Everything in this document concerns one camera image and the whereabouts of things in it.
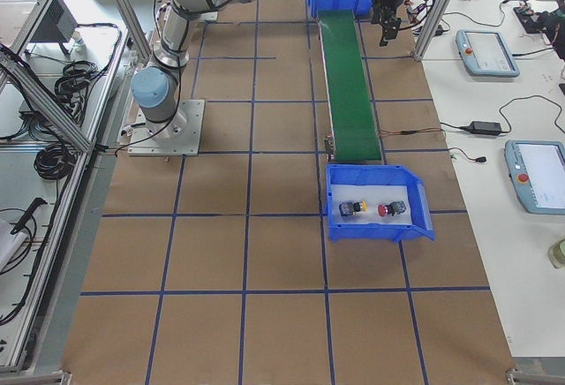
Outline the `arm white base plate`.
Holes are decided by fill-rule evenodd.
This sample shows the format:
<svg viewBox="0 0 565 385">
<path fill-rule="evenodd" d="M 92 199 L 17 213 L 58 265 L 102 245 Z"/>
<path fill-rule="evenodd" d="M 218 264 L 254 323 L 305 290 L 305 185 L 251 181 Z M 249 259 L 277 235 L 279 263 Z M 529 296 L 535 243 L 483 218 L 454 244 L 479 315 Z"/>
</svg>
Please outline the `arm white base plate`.
<svg viewBox="0 0 565 385">
<path fill-rule="evenodd" d="M 171 124 L 163 131 L 157 125 L 149 124 L 132 132 L 133 144 L 126 148 L 131 156 L 195 156 L 199 153 L 200 134 L 205 112 L 205 101 L 182 100 Z"/>
</svg>

